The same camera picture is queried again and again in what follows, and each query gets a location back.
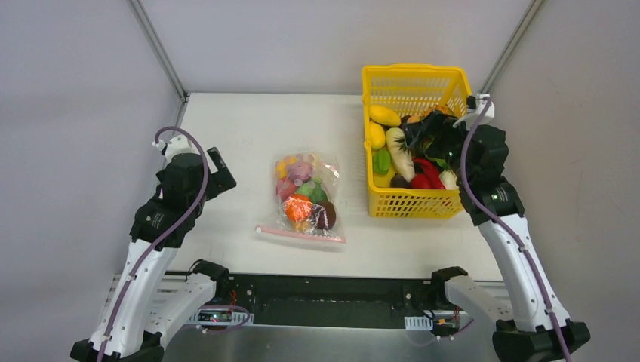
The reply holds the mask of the yellow toy bell pepper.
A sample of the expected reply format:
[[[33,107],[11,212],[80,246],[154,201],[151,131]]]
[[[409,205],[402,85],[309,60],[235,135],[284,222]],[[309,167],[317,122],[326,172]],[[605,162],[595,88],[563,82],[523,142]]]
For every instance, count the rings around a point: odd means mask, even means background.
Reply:
[[[288,155],[283,157],[275,163],[275,177],[276,179],[283,179],[288,174],[288,167],[294,164],[297,161],[296,157],[293,155]]]

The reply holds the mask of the red toy apple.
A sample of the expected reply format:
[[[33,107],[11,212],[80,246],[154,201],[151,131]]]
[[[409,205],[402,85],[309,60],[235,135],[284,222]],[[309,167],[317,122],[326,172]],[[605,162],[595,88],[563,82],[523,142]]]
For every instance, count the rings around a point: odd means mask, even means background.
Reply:
[[[299,186],[296,186],[290,179],[279,179],[276,183],[275,194],[280,202],[284,202],[293,195],[298,188]]]

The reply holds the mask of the dark purple toy onion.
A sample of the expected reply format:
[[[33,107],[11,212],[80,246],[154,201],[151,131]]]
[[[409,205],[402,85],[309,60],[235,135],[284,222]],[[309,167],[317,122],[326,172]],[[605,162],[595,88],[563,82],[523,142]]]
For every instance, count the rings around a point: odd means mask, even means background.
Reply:
[[[291,181],[295,186],[301,186],[308,182],[312,178],[313,173],[314,167],[312,163],[308,161],[295,161],[286,168],[287,180]]]

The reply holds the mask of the orange toy pumpkin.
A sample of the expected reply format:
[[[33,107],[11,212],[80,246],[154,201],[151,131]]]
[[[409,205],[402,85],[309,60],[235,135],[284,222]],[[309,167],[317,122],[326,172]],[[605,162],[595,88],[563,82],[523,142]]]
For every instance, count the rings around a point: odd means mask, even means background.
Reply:
[[[314,206],[308,197],[298,194],[291,195],[283,205],[289,221],[308,219]]]

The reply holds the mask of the clear pink-dotted zip bag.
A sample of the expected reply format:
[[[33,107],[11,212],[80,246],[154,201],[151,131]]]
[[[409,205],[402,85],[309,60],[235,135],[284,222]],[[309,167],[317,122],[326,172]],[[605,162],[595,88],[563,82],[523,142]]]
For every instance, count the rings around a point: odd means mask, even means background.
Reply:
[[[305,241],[346,243],[335,196],[340,184],[337,159],[318,152],[294,152],[273,165],[275,215],[257,224],[257,233]]]

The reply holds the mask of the yellow orange toy fruit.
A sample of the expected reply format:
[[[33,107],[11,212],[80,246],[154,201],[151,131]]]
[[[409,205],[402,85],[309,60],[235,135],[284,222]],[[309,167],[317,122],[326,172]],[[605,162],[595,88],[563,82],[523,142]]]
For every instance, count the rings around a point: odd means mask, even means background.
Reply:
[[[315,230],[315,223],[310,219],[295,220],[291,221],[291,227],[294,232],[311,234]]]

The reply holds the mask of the green toy cucumber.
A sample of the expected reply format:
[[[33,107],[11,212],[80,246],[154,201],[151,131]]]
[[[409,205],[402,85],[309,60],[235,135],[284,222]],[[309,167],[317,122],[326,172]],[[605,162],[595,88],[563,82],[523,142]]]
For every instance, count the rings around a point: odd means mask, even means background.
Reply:
[[[314,204],[317,204],[320,201],[328,200],[328,195],[326,191],[322,188],[322,184],[312,180],[302,184],[296,190],[295,194],[304,195],[308,197],[310,201]]]

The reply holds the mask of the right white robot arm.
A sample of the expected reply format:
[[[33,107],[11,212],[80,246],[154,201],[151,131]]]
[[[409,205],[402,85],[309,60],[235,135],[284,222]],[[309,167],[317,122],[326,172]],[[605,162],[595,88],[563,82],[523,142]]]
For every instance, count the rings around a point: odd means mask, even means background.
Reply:
[[[437,109],[402,125],[403,145],[415,154],[442,159],[454,172],[460,200],[480,231],[503,276],[510,303],[481,289],[460,267],[434,271],[426,292],[414,300],[428,318],[457,307],[490,334],[501,361],[570,360],[590,339],[552,289],[534,249],[525,208],[503,174],[509,154],[503,130],[459,121]]]

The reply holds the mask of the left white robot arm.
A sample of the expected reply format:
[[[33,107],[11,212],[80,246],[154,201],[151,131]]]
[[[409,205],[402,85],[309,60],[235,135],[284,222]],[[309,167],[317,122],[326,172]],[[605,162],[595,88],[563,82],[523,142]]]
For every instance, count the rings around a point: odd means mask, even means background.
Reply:
[[[199,259],[158,311],[152,302],[186,234],[205,202],[236,187],[217,148],[207,150],[216,171],[204,169],[200,154],[172,156],[156,176],[155,194],[134,216],[128,256],[112,301],[98,329],[75,342],[76,361],[160,361],[168,343],[197,310],[223,304],[230,295],[228,268]]]

